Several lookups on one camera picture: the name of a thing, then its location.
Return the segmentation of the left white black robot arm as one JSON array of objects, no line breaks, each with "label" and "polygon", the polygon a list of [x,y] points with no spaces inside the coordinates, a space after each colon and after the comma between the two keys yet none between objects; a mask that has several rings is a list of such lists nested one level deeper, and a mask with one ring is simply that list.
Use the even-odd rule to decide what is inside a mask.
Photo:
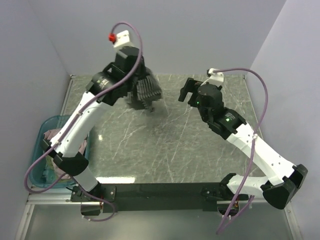
[{"label": "left white black robot arm", "polygon": [[43,147],[54,147],[49,154],[53,162],[82,187],[82,195],[88,201],[99,197],[99,182],[79,148],[100,117],[118,99],[128,95],[139,74],[144,71],[139,48],[125,46],[118,50],[114,61],[96,73],[86,85],[78,106],[61,130],[51,140],[43,141]]}]

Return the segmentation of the black white striped tank top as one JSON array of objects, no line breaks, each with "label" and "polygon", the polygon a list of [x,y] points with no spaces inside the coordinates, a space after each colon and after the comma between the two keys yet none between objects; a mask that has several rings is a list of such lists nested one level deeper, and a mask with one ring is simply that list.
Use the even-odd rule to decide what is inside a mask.
[{"label": "black white striped tank top", "polygon": [[128,106],[134,110],[154,111],[153,102],[159,101],[163,91],[152,72],[133,82],[133,88],[125,98]]}]

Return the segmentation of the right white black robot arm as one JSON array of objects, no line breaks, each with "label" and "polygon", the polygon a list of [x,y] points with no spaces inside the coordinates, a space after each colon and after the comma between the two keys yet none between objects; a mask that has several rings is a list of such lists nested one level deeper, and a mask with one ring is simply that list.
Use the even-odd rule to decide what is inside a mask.
[{"label": "right white black robot arm", "polygon": [[251,125],[235,110],[224,106],[221,87],[188,78],[180,89],[178,101],[188,93],[188,104],[197,108],[208,128],[228,143],[241,150],[265,174],[250,177],[230,173],[221,182],[219,193],[230,200],[236,194],[264,198],[276,209],[283,210],[301,188],[308,170],[295,165],[278,154]]}]

